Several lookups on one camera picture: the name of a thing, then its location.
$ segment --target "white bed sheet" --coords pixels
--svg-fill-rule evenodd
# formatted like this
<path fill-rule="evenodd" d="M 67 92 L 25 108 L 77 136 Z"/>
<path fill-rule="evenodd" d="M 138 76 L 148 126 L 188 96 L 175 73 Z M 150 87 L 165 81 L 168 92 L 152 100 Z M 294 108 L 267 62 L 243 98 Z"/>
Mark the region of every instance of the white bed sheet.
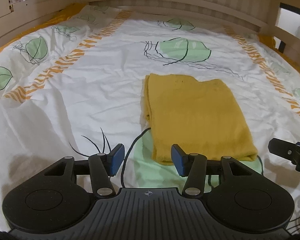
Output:
<path fill-rule="evenodd" d="M 202 51 L 190 51 L 183 60 L 172 63 L 181 52 L 171 54 L 161 43 L 171 39 L 175 42 L 169 48 L 181 48 L 182 52 L 184 42 L 188 42 L 192 50 Z M 253 35 L 246 35 L 245 40 L 262 55 L 300 107 L 298 72 Z M 60 66 L 64 69 L 59 73 L 47 70 L 60 70 Z M 85 159 L 71 146 L 85 155 L 97 153 L 94 145 L 82 136 L 102 149 L 102 128 L 111 148 L 123 143 L 127 152 L 133 140 L 147 128 L 142 98 L 143 81 L 150 73 L 186 74 L 199 81 L 219 78 L 225 82 L 246 118 L 264 164 L 264 175 L 292 195 L 295 215 L 300 214 L 300 173 L 290 162 L 270 155 L 267 150 L 273 137 L 293 143 L 300 141 L 300 114 L 296 114 L 300 109 L 291 109 L 291 104 L 282 98 L 286 95 L 275 90 L 264 71 L 222 26 L 193 19 L 179 24 L 175 17 L 86 6 L 70 20 L 38 30 L 6 47 L 0 53 L 0 67 L 11 73 L 10 77 L 7 70 L 0 68 L 1 231 L 9 230 L 1 204 L 11 189 L 64 156 Z M 28 91 L 23 96 L 31 98 L 18 99 L 18 86 Z M 150 131 L 142 141 L 134 145 L 127 160 L 125 186 L 182 187 L 184 179 L 178 177 L 173 166 L 151 161 Z M 142 145 L 147 145 L 148 150 L 142 150 Z M 162 173 L 149 172 L 153 167 Z M 111 179 L 116 189 L 121 187 L 120 174 L 121 169 Z M 79 177 L 78 183 L 91 190 L 87 177 Z"/>

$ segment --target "orange striped pattern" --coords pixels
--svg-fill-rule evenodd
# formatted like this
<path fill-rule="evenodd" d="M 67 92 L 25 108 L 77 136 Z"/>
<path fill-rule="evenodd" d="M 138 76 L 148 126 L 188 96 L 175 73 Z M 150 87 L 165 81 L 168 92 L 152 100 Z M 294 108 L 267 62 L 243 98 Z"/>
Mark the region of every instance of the orange striped pattern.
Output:
<path fill-rule="evenodd" d="M 6 98 L 12 98 L 15 101 L 23 103 L 31 98 L 31 94 L 38 89 L 44 88 L 47 79 L 53 77 L 57 73 L 62 73 L 69 66 L 73 65 L 80 57 L 84 56 L 85 51 L 95 46 L 102 37 L 113 34 L 132 14 L 131 11 L 120 11 L 111 23 L 103 28 L 99 33 L 90 35 L 88 38 L 79 43 L 78 47 L 71 51 L 67 56 L 60 57 L 55 61 L 54 66 L 42 71 L 29 86 L 20 87 L 8 92 L 4 95 Z"/>
<path fill-rule="evenodd" d="M 251 58 L 252 62 L 258 64 L 258 66 L 263 70 L 268 81 L 274 86 L 274 89 L 279 93 L 284 94 L 285 97 L 282 97 L 282 99 L 289 103 L 291 110 L 300 116 L 300 105 L 294 99 L 294 96 L 287 92 L 284 85 L 282 85 L 282 83 L 276 78 L 274 72 L 268 67 L 266 60 L 261 56 L 258 50 L 252 44 L 249 44 L 245 38 L 237 35 L 231 27 L 226 26 L 225 30 L 229 36 L 234 38 L 241 45 L 243 50 Z"/>

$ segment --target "metal screw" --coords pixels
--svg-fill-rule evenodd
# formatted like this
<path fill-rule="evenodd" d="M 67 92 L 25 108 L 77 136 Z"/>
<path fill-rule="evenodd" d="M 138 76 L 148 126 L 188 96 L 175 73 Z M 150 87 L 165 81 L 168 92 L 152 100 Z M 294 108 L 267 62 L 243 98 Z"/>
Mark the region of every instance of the metal screw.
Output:
<path fill-rule="evenodd" d="M 185 190 L 185 193 L 187 193 L 190 196 L 197 196 L 200 194 L 200 190 L 196 187 L 189 187 Z"/>
<path fill-rule="evenodd" d="M 97 194 L 99 194 L 100 196 L 108 196 L 108 195 L 112 194 L 112 189 L 110 189 L 108 187 L 102 187 L 97 190 Z"/>

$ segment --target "yellow sheet edge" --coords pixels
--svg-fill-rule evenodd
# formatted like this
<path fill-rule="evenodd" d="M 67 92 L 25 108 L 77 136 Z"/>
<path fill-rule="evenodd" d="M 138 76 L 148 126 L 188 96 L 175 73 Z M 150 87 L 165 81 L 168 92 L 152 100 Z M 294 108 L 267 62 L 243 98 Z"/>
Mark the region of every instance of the yellow sheet edge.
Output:
<path fill-rule="evenodd" d="M 73 3 L 73 4 L 68 5 L 66 8 L 64 8 L 61 11 L 57 12 L 56 15 L 51 20 L 49 20 L 49 21 L 47 21 L 43 24 L 37 25 L 35 27 L 32 27 L 32 28 L 20 33 L 15 38 L 13 38 L 11 41 L 9 41 L 7 44 L 1 46 L 0 47 L 0 52 L 3 51 L 3 49 L 5 47 L 7 47 L 11 43 L 21 39 L 25 35 L 28 35 L 30 33 L 33 33 L 35 31 L 43 29 L 45 27 L 55 25 L 55 24 L 58 24 L 60 22 L 64 22 L 64 21 L 68 20 L 73 15 L 76 15 L 77 13 L 79 13 L 82 10 L 82 8 L 85 7 L 85 6 L 86 6 L 86 4 L 82 4 L 82 3 Z"/>
<path fill-rule="evenodd" d="M 300 74 L 300 66 L 295 61 L 293 61 L 288 56 L 284 55 L 278 49 L 275 48 L 275 41 L 273 37 L 264 36 L 264 35 L 258 35 L 258 37 L 261 43 L 265 44 L 266 46 L 274 50 L 276 53 L 278 53 L 286 62 L 288 62 Z"/>

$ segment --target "ribbed gray surface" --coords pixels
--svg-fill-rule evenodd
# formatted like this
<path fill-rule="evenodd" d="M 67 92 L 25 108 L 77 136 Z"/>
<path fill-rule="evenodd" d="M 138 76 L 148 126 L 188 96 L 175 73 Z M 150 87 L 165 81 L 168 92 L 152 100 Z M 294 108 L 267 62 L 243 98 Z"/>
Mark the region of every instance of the ribbed gray surface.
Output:
<path fill-rule="evenodd" d="M 284 240 L 280 229 L 251 235 L 216 222 L 199 200 L 187 199 L 176 189 L 122 189 L 111 199 L 98 200 L 84 220 L 75 226 L 46 235 L 13 230 L 24 240 Z"/>

